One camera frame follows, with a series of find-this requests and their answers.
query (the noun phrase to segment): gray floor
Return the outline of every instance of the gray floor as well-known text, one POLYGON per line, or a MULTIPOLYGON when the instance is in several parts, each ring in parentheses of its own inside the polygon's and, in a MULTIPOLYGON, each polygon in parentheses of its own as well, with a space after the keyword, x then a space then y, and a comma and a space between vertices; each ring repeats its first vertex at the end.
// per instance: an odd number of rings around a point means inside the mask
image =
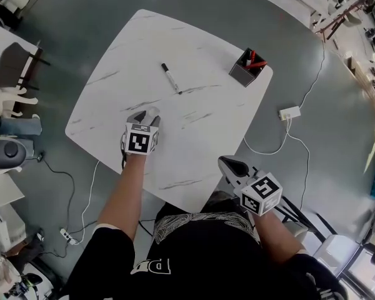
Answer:
MULTIPOLYGON (((68 171, 75 178, 70 231, 81 228, 96 161, 69 140, 64 129, 96 64, 138 9, 184 21, 241 49, 251 46, 268 61, 274 76, 246 135, 258 151, 278 148, 284 136, 278 110, 301 103, 323 57, 320 40, 266 0, 39 0, 24 15, 18 34, 32 43, 41 40, 44 57, 52 66, 38 68, 34 83, 41 88, 36 92, 39 104, 24 112, 36 112, 42 119, 43 134, 36 138, 36 151, 45 150, 54 169, 68 171)), ((291 134, 311 151, 304 208, 321 213, 338 232, 357 238, 375 205, 368 198, 375 152, 366 167, 375 143, 375 112, 335 54, 326 52, 319 81, 302 116, 293 121, 291 134)), ((299 142, 288 139, 284 149, 273 156, 253 154, 244 144, 238 153, 251 156, 259 168, 271 171, 284 194, 300 203, 307 152, 299 142)), ((11 176, 26 196, 15 203, 16 210, 28 224, 44 228, 47 250, 62 254, 65 240, 59 228, 66 226, 70 180, 35 161, 11 176)), ((86 223, 96 219, 117 176, 99 165, 86 223)), ((155 215, 161 202, 149 194, 145 201, 142 218, 147 219, 155 215)), ((149 237, 139 232, 137 248, 148 242, 149 237)), ((67 277, 82 250, 69 247, 66 259, 46 255, 44 260, 67 277)))

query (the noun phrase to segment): black shirt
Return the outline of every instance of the black shirt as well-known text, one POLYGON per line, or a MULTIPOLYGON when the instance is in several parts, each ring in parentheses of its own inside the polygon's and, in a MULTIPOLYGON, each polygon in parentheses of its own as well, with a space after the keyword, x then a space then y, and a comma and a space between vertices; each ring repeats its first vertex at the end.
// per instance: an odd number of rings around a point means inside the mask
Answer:
POLYGON ((131 239, 100 227, 77 262, 62 295, 121 299, 137 293, 158 298, 229 294, 251 299, 347 299, 322 264, 297 254, 274 264, 235 212, 180 214, 156 223, 146 261, 134 264, 131 239))

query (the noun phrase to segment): forearm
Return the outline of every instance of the forearm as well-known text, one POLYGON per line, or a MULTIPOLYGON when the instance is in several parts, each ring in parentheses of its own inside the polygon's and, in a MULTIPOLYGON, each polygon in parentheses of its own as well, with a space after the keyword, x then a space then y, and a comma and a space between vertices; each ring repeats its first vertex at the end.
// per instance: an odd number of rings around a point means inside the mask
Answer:
POLYGON ((132 240, 140 218, 145 162, 146 156, 143 155, 127 157, 121 178, 97 220, 98 224, 116 226, 132 240))
POLYGON ((262 247, 276 263, 284 263, 305 249, 272 211, 261 217, 253 214, 253 218, 262 247))

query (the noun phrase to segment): marble table top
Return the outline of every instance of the marble table top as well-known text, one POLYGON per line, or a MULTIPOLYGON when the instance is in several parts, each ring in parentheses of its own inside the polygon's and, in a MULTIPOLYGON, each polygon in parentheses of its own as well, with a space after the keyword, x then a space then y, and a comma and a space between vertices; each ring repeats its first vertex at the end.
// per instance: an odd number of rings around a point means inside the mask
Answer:
POLYGON ((248 87, 240 85, 228 73, 242 53, 196 27, 139 10, 96 66, 66 134, 121 173, 127 117, 156 106, 159 142, 146 162, 144 189, 199 212, 221 178, 218 157, 236 152, 273 75, 266 66, 248 87), (175 93, 161 63, 182 95, 175 93))

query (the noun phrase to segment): gray pen holder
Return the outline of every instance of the gray pen holder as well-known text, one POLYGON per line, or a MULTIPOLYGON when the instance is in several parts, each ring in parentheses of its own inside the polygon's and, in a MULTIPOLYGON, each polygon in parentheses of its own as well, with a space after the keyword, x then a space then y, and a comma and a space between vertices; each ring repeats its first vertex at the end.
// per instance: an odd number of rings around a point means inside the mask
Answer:
MULTIPOLYGON (((259 76, 261 71, 265 68, 266 64, 260 67, 253 67, 251 69, 245 69, 246 60, 250 59, 251 49, 247 48, 242 56, 236 61, 234 66, 232 67, 229 75, 235 78, 240 84, 244 87, 247 87, 251 84, 256 78, 259 76)), ((262 57, 258 54, 254 57, 254 63, 260 63, 265 61, 262 57)))

